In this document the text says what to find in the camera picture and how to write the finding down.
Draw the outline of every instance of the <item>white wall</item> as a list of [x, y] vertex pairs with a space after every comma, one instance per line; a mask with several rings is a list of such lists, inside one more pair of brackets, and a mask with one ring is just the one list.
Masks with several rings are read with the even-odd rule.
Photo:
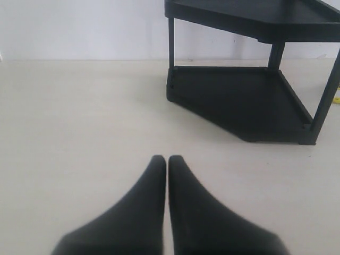
[[[340, 0], [327, 3], [340, 8]], [[338, 47], [288, 44], [285, 57], [334, 57]], [[267, 58], [269, 50], [254, 39], [176, 22], [177, 58]], [[7, 60], [167, 58], [164, 0], [0, 0], [0, 52]]]

